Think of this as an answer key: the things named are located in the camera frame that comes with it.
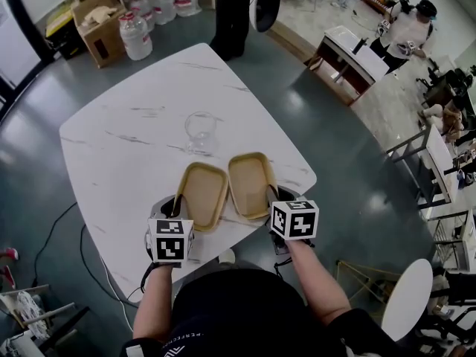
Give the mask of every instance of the cardboard box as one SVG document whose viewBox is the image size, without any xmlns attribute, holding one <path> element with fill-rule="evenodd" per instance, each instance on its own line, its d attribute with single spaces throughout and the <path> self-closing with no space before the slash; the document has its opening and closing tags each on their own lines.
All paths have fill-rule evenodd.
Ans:
<svg viewBox="0 0 476 357">
<path fill-rule="evenodd" d="M 118 11 L 102 24 L 82 26 L 86 15 L 101 6 L 116 7 Z M 74 0 L 71 4 L 71 11 L 77 31 L 83 38 L 98 68 L 123 56 L 126 49 L 119 34 L 119 17 L 126 12 L 126 8 L 119 0 Z"/>
</svg>

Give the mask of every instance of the black pants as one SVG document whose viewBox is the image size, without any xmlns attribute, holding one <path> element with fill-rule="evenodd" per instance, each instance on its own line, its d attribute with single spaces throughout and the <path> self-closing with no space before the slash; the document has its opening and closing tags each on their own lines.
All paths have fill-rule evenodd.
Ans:
<svg viewBox="0 0 476 357">
<path fill-rule="evenodd" d="M 250 0 L 216 0 L 216 32 L 210 46 L 224 60 L 245 50 Z"/>
<path fill-rule="evenodd" d="M 456 147 L 459 147 L 461 144 L 473 140 L 476 138 L 476 131 L 469 131 L 466 135 L 461 136 L 458 140 L 456 140 L 454 143 L 456 144 Z"/>
<path fill-rule="evenodd" d="M 372 42 L 370 49 L 372 49 L 373 53 L 382 58 L 384 62 L 388 65 L 389 69 L 387 71 L 387 74 L 391 73 L 392 71 L 395 71 L 398 68 L 401 68 L 408 61 L 408 59 L 406 60 L 403 58 L 396 58 L 394 56 L 391 56 L 387 52 L 388 46 L 384 48 L 380 39 L 376 39 L 374 42 Z"/>
</svg>

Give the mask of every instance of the white marble table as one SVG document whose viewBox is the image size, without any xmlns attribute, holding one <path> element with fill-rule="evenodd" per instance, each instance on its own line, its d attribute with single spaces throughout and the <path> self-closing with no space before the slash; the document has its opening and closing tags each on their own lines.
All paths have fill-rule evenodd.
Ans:
<svg viewBox="0 0 476 357">
<path fill-rule="evenodd" d="M 213 157 L 184 151 L 184 122 L 196 111 L 218 120 Z M 81 109 L 60 130 L 68 174 L 94 244 L 123 293 L 139 287 L 150 263 L 144 233 L 151 207 L 176 193 L 188 164 L 228 171 L 235 155 L 261 151 L 277 182 L 304 194 L 316 176 L 257 98 L 206 44 L 139 71 Z M 173 270 L 177 281 L 255 231 L 228 195 L 214 231 L 198 233 L 200 263 Z M 139 292 L 132 300 L 140 300 Z"/>
</svg>

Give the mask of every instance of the floor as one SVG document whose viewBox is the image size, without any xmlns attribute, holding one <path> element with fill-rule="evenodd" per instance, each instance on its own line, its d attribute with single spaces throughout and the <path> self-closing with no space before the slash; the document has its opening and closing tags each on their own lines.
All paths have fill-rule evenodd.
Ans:
<svg viewBox="0 0 476 357">
<path fill-rule="evenodd" d="M 324 37 L 324 31 L 338 25 L 349 28 L 357 36 L 368 37 L 369 41 L 373 41 L 382 15 L 362 1 L 354 1 L 353 6 L 346 10 L 333 7 L 330 4 L 332 1 L 337 0 L 281 0 L 277 20 L 280 25 L 293 30 L 316 48 Z M 435 61 L 443 72 L 455 67 L 448 57 L 440 57 Z M 394 147 L 420 131 L 417 112 L 422 108 L 421 102 L 425 99 L 423 93 L 426 88 L 423 84 L 416 83 L 416 78 L 428 79 L 428 66 L 431 66 L 429 62 L 413 57 L 395 74 L 387 75 L 372 86 L 351 106 L 382 149 Z M 325 79 L 332 72 L 333 69 L 329 67 L 322 73 L 320 70 L 319 76 Z M 345 82 L 337 90 L 343 101 L 354 98 L 352 89 L 346 86 Z M 454 154 L 452 147 L 449 149 L 450 153 Z M 433 209 L 432 216 L 470 208 L 476 202 L 474 195 L 474 191 L 466 189 L 455 203 Z"/>
<path fill-rule="evenodd" d="M 320 45 L 324 31 L 339 25 L 361 38 L 375 39 L 381 15 L 362 1 L 353 2 L 346 10 L 333 7 L 332 1 L 337 0 L 281 0 L 277 20 L 315 47 Z"/>
<path fill-rule="evenodd" d="M 14 246 L 21 254 L 21 260 L 11 265 L 19 287 L 30 286 L 35 254 L 54 220 L 75 201 L 60 146 L 60 125 L 129 75 L 182 48 L 209 42 L 213 32 L 213 12 L 177 18 L 152 32 L 154 51 L 145 60 L 124 58 L 97 69 L 88 54 L 61 59 L 48 66 L 21 96 L 0 126 L 0 245 Z M 314 199 L 321 210 L 315 251 L 332 273 L 338 259 L 399 272 L 415 259 L 431 258 L 431 236 L 410 192 L 352 110 L 296 58 L 254 31 L 248 36 L 244 56 L 233 59 L 229 66 L 318 177 L 306 197 Z M 117 356 L 131 335 L 120 304 L 101 292 L 84 269 L 79 250 L 82 226 L 77 208 L 61 220 L 39 261 L 39 283 L 51 284 L 50 303 L 74 301 L 90 306 L 91 313 L 79 324 L 80 336 L 75 339 L 93 350 L 89 351 L 92 355 Z M 89 268 L 107 286 L 87 232 L 83 249 Z M 286 258 L 274 255 L 264 228 L 244 239 L 235 252 L 238 258 L 269 271 L 274 271 L 276 261 Z M 281 273 L 300 292 L 292 266 L 282 267 Z M 351 280 L 343 285 L 349 294 L 356 289 Z M 357 305 L 366 307 L 367 301 Z M 132 319 L 135 310 L 128 308 L 127 313 Z M 84 355 L 80 348 L 68 355 L 76 354 Z"/>
</svg>

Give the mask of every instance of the table leg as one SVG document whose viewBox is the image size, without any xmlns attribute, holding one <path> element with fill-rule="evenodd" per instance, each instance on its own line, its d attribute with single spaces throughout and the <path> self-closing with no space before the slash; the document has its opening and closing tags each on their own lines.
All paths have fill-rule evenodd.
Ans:
<svg viewBox="0 0 476 357">
<path fill-rule="evenodd" d="M 317 62 L 314 65 L 309 67 L 309 70 L 310 71 L 318 70 L 323 63 L 324 63 L 324 58 L 319 57 Z"/>
<path fill-rule="evenodd" d="M 317 48 L 315 50 L 314 55 L 312 56 L 312 58 L 309 60 L 309 62 L 307 64 L 307 68 L 311 68 L 315 64 L 316 61 L 318 61 L 320 58 L 322 58 L 318 55 L 318 52 L 319 52 L 319 48 Z"/>
<path fill-rule="evenodd" d="M 48 349 L 53 348 L 55 343 L 58 342 L 64 335 L 66 335 L 70 329 L 79 321 L 81 318 L 89 311 L 89 307 L 86 306 L 81 309 L 76 315 L 66 321 L 60 328 L 58 328 L 51 337 L 46 340 L 43 344 L 38 346 L 38 349 L 41 352 L 46 352 Z"/>
<path fill-rule="evenodd" d="M 336 280 L 338 281 L 339 279 L 339 270 L 340 270 L 340 266 L 344 266 L 344 267 L 347 267 L 347 269 L 349 270 L 349 273 L 350 275 L 352 275 L 352 277 L 358 281 L 358 283 L 361 285 L 361 288 L 356 292 L 354 293 L 350 298 L 349 298 L 349 301 L 351 301 L 355 296 L 357 296 L 360 292 L 362 292 L 362 290 L 367 290 L 369 293 L 371 293 L 373 296 L 375 296 L 375 298 L 380 301 L 382 304 L 385 304 L 385 302 L 374 292 L 372 291 L 372 289 L 370 288 L 372 285 L 376 285 L 375 282 L 372 280 L 372 278 L 370 278 L 369 276 L 367 276 L 366 274 L 364 274 L 362 271 L 359 271 L 357 268 L 363 268 L 363 269 L 367 269 L 369 271 L 375 271 L 375 272 L 380 272 L 380 273 L 383 273 L 383 274 L 390 274 L 390 275 L 395 275 L 395 276 L 400 276 L 401 274 L 395 274 L 393 272 L 389 272 L 389 271 L 384 271 L 384 270 L 379 270 L 377 268 L 372 268 L 372 267 L 367 267 L 367 266 L 361 266 L 361 265 L 352 265 L 350 263 L 347 263 L 347 262 L 344 262 L 342 260 L 339 260 L 337 262 L 337 276 L 336 276 Z M 358 277 L 357 277 L 357 274 L 364 277 L 367 281 L 364 282 L 362 280 L 360 280 Z M 387 296 L 390 296 L 390 293 L 389 292 L 385 292 L 384 293 L 387 295 Z"/>
<path fill-rule="evenodd" d="M 407 139 L 406 141 L 403 141 L 402 143 L 396 145 L 395 147 L 393 148 L 390 148 L 388 151 L 387 151 L 387 154 L 389 154 L 390 152 L 393 152 L 393 151 L 397 151 L 398 149 L 402 148 L 404 145 L 406 144 L 409 144 L 413 141 L 415 141 L 417 138 L 421 138 L 423 135 L 425 136 L 425 139 L 423 140 L 422 142 L 422 146 L 420 146 L 418 148 L 418 150 L 423 150 L 426 148 L 426 144 L 428 143 L 428 136 L 430 135 L 430 129 L 425 129 L 423 131 L 421 131 L 420 133 L 416 134 L 415 136 L 412 136 L 411 138 Z"/>
<path fill-rule="evenodd" d="M 434 202 L 429 202 L 429 203 L 426 203 L 426 204 L 418 205 L 418 208 L 420 210 L 421 209 L 428 209 L 428 208 L 434 208 L 435 206 L 440 206 L 440 205 L 444 205 L 444 204 L 449 204 L 449 202 L 446 202 L 444 199 L 441 199 L 439 201 L 434 201 Z"/>
<path fill-rule="evenodd" d="M 349 64 L 347 63 L 339 72 L 339 74 L 337 74 L 337 77 L 334 78 L 334 83 L 337 83 L 342 78 L 342 75 L 344 75 L 344 73 L 347 71 L 348 68 L 349 68 Z"/>
</svg>

